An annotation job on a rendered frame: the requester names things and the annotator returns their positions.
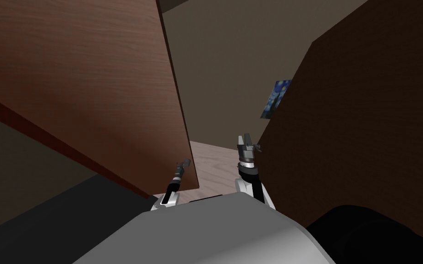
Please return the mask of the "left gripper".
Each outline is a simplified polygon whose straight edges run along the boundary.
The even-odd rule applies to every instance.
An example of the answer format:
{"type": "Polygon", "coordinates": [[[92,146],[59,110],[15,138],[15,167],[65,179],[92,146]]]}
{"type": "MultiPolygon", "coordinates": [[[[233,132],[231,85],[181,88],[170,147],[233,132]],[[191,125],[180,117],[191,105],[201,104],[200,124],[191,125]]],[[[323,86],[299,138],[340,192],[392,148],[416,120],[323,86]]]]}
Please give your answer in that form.
{"type": "Polygon", "coordinates": [[[190,163],[191,163],[190,159],[185,159],[182,163],[178,164],[176,166],[176,170],[175,170],[175,177],[176,178],[183,177],[183,174],[185,172],[185,168],[189,167],[190,163]]]}

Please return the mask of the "brown wooden door leaf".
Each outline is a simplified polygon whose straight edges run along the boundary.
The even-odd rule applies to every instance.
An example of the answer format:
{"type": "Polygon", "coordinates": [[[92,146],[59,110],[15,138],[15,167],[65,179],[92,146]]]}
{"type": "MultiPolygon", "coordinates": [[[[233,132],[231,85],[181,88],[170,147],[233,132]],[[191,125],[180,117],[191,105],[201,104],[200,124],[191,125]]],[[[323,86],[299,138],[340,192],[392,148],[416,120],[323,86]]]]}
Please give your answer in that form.
{"type": "Polygon", "coordinates": [[[159,0],[0,0],[0,121],[164,193],[192,153],[159,0]]]}

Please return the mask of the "blue picture on wall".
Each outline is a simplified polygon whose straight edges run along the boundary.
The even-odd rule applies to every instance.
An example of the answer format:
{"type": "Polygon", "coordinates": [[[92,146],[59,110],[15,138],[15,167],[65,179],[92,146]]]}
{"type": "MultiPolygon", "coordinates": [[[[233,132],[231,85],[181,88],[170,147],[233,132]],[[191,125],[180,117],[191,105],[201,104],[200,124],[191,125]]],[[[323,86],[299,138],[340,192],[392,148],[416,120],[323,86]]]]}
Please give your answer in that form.
{"type": "Polygon", "coordinates": [[[260,115],[261,119],[268,119],[268,120],[271,119],[273,113],[275,112],[281,99],[283,98],[285,92],[287,91],[290,83],[291,83],[291,80],[282,80],[282,81],[275,82],[275,85],[267,100],[264,110],[262,114],[260,115]]]}

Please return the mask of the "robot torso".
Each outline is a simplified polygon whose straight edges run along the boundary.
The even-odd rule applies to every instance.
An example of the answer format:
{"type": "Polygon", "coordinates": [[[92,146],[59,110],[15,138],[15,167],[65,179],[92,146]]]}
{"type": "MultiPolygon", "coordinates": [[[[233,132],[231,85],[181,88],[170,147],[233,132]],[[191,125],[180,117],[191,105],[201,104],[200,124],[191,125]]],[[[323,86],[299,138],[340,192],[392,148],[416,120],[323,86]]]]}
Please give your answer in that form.
{"type": "Polygon", "coordinates": [[[335,264],[311,234],[244,192],[143,212],[73,264],[335,264]]]}

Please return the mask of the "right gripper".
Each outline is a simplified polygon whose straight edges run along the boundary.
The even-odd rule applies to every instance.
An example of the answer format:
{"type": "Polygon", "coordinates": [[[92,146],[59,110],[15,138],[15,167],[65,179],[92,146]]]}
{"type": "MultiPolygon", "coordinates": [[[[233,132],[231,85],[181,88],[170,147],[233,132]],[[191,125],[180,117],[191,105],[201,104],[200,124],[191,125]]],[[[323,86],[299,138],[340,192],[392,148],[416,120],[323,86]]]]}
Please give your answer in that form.
{"type": "Polygon", "coordinates": [[[238,154],[239,161],[244,163],[254,163],[254,149],[255,145],[252,143],[251,136],[249,133],[243,136],[238,136],[238,154]]]}

